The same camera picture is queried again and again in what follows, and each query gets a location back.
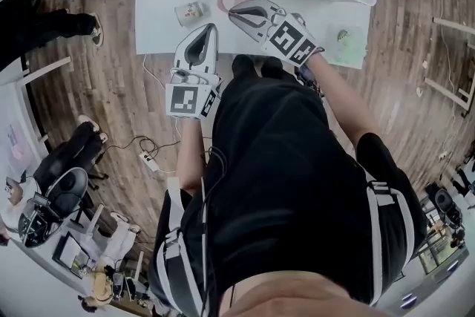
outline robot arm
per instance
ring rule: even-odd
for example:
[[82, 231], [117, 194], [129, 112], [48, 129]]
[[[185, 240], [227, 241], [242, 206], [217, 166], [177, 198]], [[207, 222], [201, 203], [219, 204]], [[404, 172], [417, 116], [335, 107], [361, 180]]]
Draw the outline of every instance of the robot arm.
[[171, 80], [166, 85], [166, 113], [171, 117], [204, 119], [219, 94], [216, 74], [217, 28], [206, 24], [177, 47]]

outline window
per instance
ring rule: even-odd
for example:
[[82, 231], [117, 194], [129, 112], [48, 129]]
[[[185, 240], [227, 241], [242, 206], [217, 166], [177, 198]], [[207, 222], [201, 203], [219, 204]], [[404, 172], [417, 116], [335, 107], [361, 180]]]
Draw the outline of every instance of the window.
[[433, 204], [428, 201], [422, 209], [428, 221], [427, 239], [417, 255], [425, 273], [429, 274], [449, 259], [458, 248], [451, 248], [452, 231], [442, 223]]

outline electrical wire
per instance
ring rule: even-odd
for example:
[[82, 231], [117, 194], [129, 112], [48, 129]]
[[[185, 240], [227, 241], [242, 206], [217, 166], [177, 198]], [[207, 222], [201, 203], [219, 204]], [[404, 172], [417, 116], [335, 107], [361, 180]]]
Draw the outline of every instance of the electrical wire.
[[33, 177], [33, 176], [26, 176], [25, 179], [27, 178], [33, 178], [33, 180], [35, 181], [35, 184], [36, 184], [36, 193], [39, 193], [41, 194], [40, 190], [39, 190], [39, 185], [38, 185], [38, 181], [36, 181], [36, 178]]
[[[139, 146], [140, 146], [140, 149], [142, 149], [142, 151], [147, 151], [150, 156], [151, 156], [151, 159], [155, 159], [155, 157], [157, 157], [160, 149], [162, 148], [165, 148], [165, 147], [171, 147], [171, 146], [175, 146], [176, 144], [178, 143], [181, 143], [180, 140], [178, 140], [177, 142], [175, 143], [171, 143], [171, 144], [164, 144], [163, 146], [159, 146], [158, 144], [155, 143], [155, 141], [153, 139], [151, 139], [150, 137], [147, 137], [145, 135], [137, 135], [135, 137], [132, 138], [132, 140], [126, 145], [126, 146], [116, 146], [116, 145], [112, 145], [112, 146], [109, 146], [107, 147], [104, 152], [101, 154], [102, 156], [111, 148], [117, 148], [117, 149], [127, 149], [128, 147], [130, 147], [132, 145], [132, 143], [137, 140], [137, 139], [141, 139], [139, 141]], [[146, 147], [143, 145], [145, 142], [150, 142], [152, 143], [153, 145], [153, 149], [152, 150], [148, 150], [146, 149]], [[165, 174], [171, 174], [171, 173], [175, 173], [176, 171], [164, 171], [162, 170], [160, 167], [158, 167], [158, 171], [161, 171], [162, 173], [165, 173]]]
[[152, 76], [152, 78], [154, 78], [156, 81], [158, 81], [158, 83], [160, 83], [160, 86], [162, 86], [162, 89], [165, 91], [165, 86], [163, 85], [162, 81], [159, 80], [159, 78], [157, 76], [155, 76], [155, 74], [153, 74], [149, 69], [147, 69], [147, 67], [145, 66], [145, 60], [147, 59], [147, 55], [145, 55], [143, 57], [143, 61], [142, 61], [142, 67], [143, 67], [143, 70], [150, 74]]
[[[444, 15], [444, 0], [440, 0], [440, 19], [442, 19]], [[451, 57], [450, 57], [450, 54], [449, 54], [449, 50], [448, 50], [448, 44], [447, 42], [445, 41], [445, 37], [444, 37], [444, 28], [443, 26], [440, 27], [440, 32], [441, 32], [441, 36], [442, 36], [442, 41], [444, 42], [444, 45], [445, 45], [445, 51], [447, 53], [447, 61], [448, 61], [448, 81], [449, 83], [451, 84], [451, 87], [452, 87], [452, 92], [455, 94], [455, 85], [454, 83], [452, 82], [452, 67], [451, 67]], [[452, 101], [452, 122], [451, 122], [451, 125], [449, 127], [449, 130], [451, 130], [453, 128], [453, 124], [455, 123], [456, 121], [456, 117], [455, 117], [455, 101]], [[447, 134], [447, 136], [445, 137], [443, 143], [442, 143], [442, 151], [445, 152], [446, 151], [446, 148], [445, 148], [445, 145], [448, 141], [448, 137], [449, 137], [449, 134]], [[442, 177], [442, 173], [443, 171], [445, 170], [445, 168], [447, 167], [450, 159], [452, 158], [452, 155], [453, 155], [453, 152], [452, 154], [448, 154], [447, 155], [447, 160], [446, 160], [446, 163], [443, 165], [442, 167], [442, 170], [441, 170], [441, 174], [439, 176]]]
[[[443, 17], [443, 15], [444, 15], [444, 0], [440, 0], [440, 17], [439, 17], [439, 19], [441, 19]], [[440, 32], [441, 32], [441, 35], [442, 35], [442, 41], [444, 42], [444, 45], [445, 45], [445, 50], [447, 52], [448, 81], [451, 84], [453, 93], [455, 94], [455, 85], [452, 82], [451, 56], [449, 54], [447, 42], [445, 41], [443, 26], [440, 27]], [[453, 104], [452, 104], [452, 118], [455, 120], [455, 102], [454, 101], [452, 101], [452, 102], [453, 102]]]
[[[208, 153], [210, 156], [214, 155], [221, 164], [221, 176], [220, 178], [214, 183], [214, 185], [210, 188], [209, 191], [207, 191], [204, 199], [203, 199], [203, 204], [201, 205], [200, 209], [200, 214], [203, 216], [203, 234], [205, 235], [205, 252], [206, 252], [206, 263], [209, 264], [207, 266], [207, 269], [211, 269], [212, 277], [213, 277], [213, 284], [209, 284], [209, 282], [206, 282], [206, 287], [205, 287], [205, 298], [203, 302], [203, 306], [201, 308], [200, 312], [200, 317], [203, 317], [203, 314], [206, 309], [206, 305], [208, 303], [208, 297], [210, 293], [210, 289], [213, 286], [213, 291], [214, 295], [216, 295], [216, 289], [217, 289], [217, 280], [216, 280], [216, 273], [214, 270], [214, 265], [213, 265], [213, 260], [211, 258], [211, 250], [209, 248], [209, 216], [207, 215], [206, 217], [203, 214], [203, 211], [209, 210], [209, 204], [211, 202], [211, 196], [213, 195], [213, 191], [217, 188], [217, 186], [220, 184], [220, 182], [223, 180], [223, 178], [226, 176], [228, 166], [227, 166], [227, 160], [226, 156], [224, 153], [217, 147], [211, 147], [208, 151], [205, 151], [204, 153]], [[208, 271], [206, 270], [206, 273], [203, 273], [203, 277], [206, 277], [206, 279], [209, 277]]]

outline shoe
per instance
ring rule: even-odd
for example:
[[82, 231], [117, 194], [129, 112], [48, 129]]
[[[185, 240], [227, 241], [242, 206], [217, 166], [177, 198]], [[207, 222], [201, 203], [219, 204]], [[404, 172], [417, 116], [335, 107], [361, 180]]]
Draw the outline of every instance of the shoe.
[[94, 26], [94, 29], [92, 30], [92, 33], [91, 33], [92, 42], [97, 47], [100, 47], [102, 43], [104, 42], [104, 33], [102, 31], [101, 22], [99, 20], [98, 15], [95, 12], [89, 13], [89, 15], [91, 15], [92, 17], [96, 19], [96, 25]]
[[90, 117], [88, 117], [86, 115], [79, 115], [77, 117], [77, 121], [79, 122], [79, 124], [89, 122], [93, 126], [94, 132], [99, 132], [99, 130], [100, 130], [99, 125], [96, 122], [94, 122]]
[[255, 71], [254, 61], [250, 56], [245, 54], [238, 54], [232, 60], [231, 69], [234, 78], [246, 74], [258, 75], [257, 71]]
[[266, 57], [265, 60], [263, 61], [262, 67], [263, 68], [279, 69], [279, 70], [284, 69], [284, 66], [282, 65], [282, 61], [280, 59], [278, 59], [277, 57]]
[[115, 219], [117, 222], [126, 222], [126, 223], [128, 222], [128, 219], [126, 217], [116, 212], [112, 212], [111, 217]]
[[102, 144], [104, 144], [109, 139], [109, 136], [107, 136], [105, 132], [102, 132], [101, 134], [99, 134], [99, 137], [101, 138]]
[[140, 232], [140, 226], [139, 225], [131, 225], [128, 228], [129, 231], [132, 231], [134, 234], [138, 234]]

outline sneaker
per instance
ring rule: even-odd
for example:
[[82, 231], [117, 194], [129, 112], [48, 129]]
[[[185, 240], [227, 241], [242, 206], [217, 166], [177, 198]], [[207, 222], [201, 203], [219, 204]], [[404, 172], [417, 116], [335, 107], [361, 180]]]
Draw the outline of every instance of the sneaker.
[[138, 234], [140, 232], [139, 225], [131, 225], [128, 229], [129, 231], [132, 231], [134, 234]]
[[116, 212], [112, 212], [111, 217], [115, 219], [117, 222], [126, 222], [126, 223], [128, 222], [128, 219], [126, 217]]
[[89, 15], [93, 16], [96, 19], [96, 25], [91, 33], [92, 42], [97, 47], [100, 47], [104, 42], [104, 33], [102, 32], [102, 25], [101, 21], [99, 20], [98, 15], [95, 12], [89, 13]]
[[87, 115], [79, 115], [77, 117], [77, 121], [79, 122], [79, 124], [83, 124], [83, 123], [87, 123], [89, 122], [92, 126], [93, 126], [93, 130], [94, 132], [99, 132], [100, 130], [100, 127], [99, 125], [94, 122], [90, 117], [88, 117]]
[[101, 134], [99, 134], [99, 137], [101, 138], [102, 144], [104, 144], [109, 139], [109, 136], [107, 136], [105, 132], [102, 132]]

